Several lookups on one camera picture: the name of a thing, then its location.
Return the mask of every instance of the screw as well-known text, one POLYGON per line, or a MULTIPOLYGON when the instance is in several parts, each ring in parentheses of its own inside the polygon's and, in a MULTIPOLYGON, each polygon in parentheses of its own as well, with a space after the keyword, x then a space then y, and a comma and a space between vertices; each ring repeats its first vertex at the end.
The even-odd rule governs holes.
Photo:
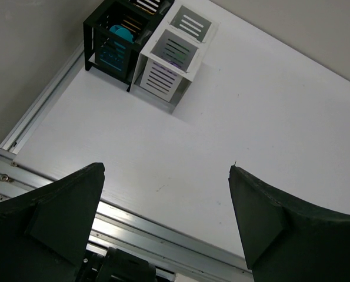
POLYGON ((7 174, 3 174, 3 175, 1 175, 1 177, 0 177, 0 181, 2 181, 2 182, 9 181, 9 176, 8 176, 7 174))

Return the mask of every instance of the black box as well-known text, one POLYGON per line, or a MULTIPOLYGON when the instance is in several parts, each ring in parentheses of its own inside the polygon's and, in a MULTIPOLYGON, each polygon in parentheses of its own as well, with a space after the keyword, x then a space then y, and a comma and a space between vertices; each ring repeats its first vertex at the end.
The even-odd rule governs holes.
POLYGON ((138 55, 174 0, 105 0, 84 22, 85 67, 131 84, 138 55), (132 42, 109 29, 123 26, 132 42), (90 61, 95 54, 95 62, 90 61))

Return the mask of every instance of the gray wall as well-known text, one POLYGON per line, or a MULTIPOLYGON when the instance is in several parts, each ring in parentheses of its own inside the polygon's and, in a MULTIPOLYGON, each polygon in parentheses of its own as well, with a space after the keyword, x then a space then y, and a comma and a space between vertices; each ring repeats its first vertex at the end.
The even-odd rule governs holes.
MULTIPOLYGON (((82 40, 102 0, 0 0, 0 142, 82 40)), ((350 80, 350 0, 213 0, 350 80)))
POLYGON ((0 0, 0 142, 82 41, 102 0, 0 0))

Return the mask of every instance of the white box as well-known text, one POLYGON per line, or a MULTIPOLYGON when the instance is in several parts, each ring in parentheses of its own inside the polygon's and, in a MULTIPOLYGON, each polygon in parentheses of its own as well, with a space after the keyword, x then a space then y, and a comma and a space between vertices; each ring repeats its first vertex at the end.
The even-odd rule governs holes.
POLYGON ((139 54, 131 88, 139 85, 173 108, 194 81, 218 24, 175 1, 139 54))

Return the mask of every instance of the white platform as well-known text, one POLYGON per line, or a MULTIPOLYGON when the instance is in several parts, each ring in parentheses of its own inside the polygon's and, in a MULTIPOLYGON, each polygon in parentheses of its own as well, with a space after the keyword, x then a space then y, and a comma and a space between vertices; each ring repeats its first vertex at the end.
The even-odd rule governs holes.
POLYGON ((220 27, 173 115, 83 69, 16 162, 57 179, 104 162, 104 199, 240 256, 235 162, 350 214, 350 83, 209 1, 189 4, 220 27))

